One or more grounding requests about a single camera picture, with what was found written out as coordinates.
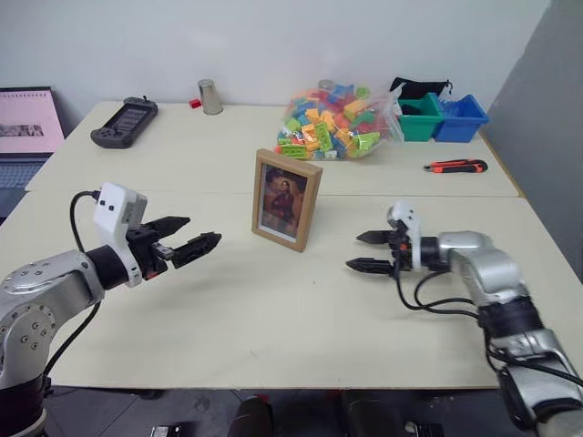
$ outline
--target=table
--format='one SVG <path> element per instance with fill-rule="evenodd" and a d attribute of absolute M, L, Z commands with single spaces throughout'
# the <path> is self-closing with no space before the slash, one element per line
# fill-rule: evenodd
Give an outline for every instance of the table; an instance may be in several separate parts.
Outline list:
<path fill-rule="evenodd" d="M 74 247 L 73 192 L 32 192 L 0 228 L 0 277 Z M 86 332 L 54 369 L 55 383 L 131 388 L 471 388 L 496 385 L 480 330 L 459 316 L 405 309 L 394 283 L 343 265 L 383 257 L 356 235 L 383 229 L 394 197 L 320 196 L 304 253 L 251 233 L 251 195 L 145 192 L 145 219 L 188 215 L 167 239 L 223 234 L 208 256 L 134 289 L 107 292 Z M 409 198 L 425 235 L 473 229 L 490 235 L 521 266 L 543 321 L 583 370 L 583 289 L 522 198 Z M 78 206 L 86 247 L 97 244 L 93 206 Z M 412 291 L 420 276 L 404 275 Z M 464 296 L 450 275 L 426 299 Z M 70 321 L 56 346 L 85 315 Z"/>
<path fill-rule="evenodd" d="M 282 107 L 225 106 L 206 116 L 186 104 L 160 104 L 159 113 L 129 149 L 96 146 L 91 130 L 118 110 L 103 102 L 67 138 L 26 187 L 29 191 L 97 189 L 110 181 L 136 190 L 183 193 L 251 193 L 254 151 L 272 148 Z M 480 175 L 436 175 L 431 161 L 478 158 Z M 323 162 L 321 194 L 515 197 L 517 189 L 481 137 L 468 144 L 398 143 L 353 162 Z"/>

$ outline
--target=blue plastic bin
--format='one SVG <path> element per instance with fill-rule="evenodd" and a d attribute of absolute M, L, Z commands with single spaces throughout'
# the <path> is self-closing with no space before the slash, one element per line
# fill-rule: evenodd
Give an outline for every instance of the blue plastic bin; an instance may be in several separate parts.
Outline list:
<path fill-rule="evenodd" d="M 457 102 L 439 101 L 439 108 L 444 121 L 435 128 L 435 141 L 469 143 L 480 126 L 488 122 L 488 116 L 471 94 Z"/>

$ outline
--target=picture frame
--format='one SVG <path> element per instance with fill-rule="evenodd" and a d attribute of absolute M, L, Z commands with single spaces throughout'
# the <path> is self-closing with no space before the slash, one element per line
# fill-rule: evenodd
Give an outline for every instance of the picture frame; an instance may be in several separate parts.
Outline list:
<path fill-rule="evenodd" d="M 303 252 L 322 172 L 313 164 L 258 150 L 251 231 Z"/>

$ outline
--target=white wall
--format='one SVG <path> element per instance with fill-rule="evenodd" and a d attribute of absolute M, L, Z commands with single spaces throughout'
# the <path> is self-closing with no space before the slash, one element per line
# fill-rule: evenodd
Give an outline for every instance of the white wall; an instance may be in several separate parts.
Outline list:
<path fill-rule="evenodd" d="M 50 85 L 74 126 L 96 102 L 283 104 L 318 79 L 446 79 L 485 108 L 549 0 L 0 0 L 0 86 Z"/>

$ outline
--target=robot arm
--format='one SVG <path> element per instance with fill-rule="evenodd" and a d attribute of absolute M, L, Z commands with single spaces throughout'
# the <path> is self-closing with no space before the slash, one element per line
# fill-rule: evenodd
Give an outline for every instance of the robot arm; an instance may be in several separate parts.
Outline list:
<path fill-rule="evenodd" d="M 0 435 L 41 435 L 49 346 L 65 322 L 126 283 L 137 286 L 211 250 L 220 234 L 201 234 L 172 249 L 160 239 L 188 218 L 165 217 L 140 224 L 147 200 L 139 193 L 104 184 L 94 220 L 104 246 L 71 250 L 13 271 L 0 283 Z"/>
<path fill-rule="evenodd" d="M 577 373 L 539 318 L 517 264 L 477 232 L 422 237 L 414 209 L 405 202 L 389 210 L 388 222 L 394 230 L 368 231 L 358 239 L 388 244 L 400 270 L 450 270 L 462 278 L 487 338 L 486 353 L 504 363 L 496 373 L 513 422 L 541 436 L 583 436 L 583 391 L 573 382 Z M 391 276 L 395 270 L 389 261 L 376 259 L 347 264 Z"/>

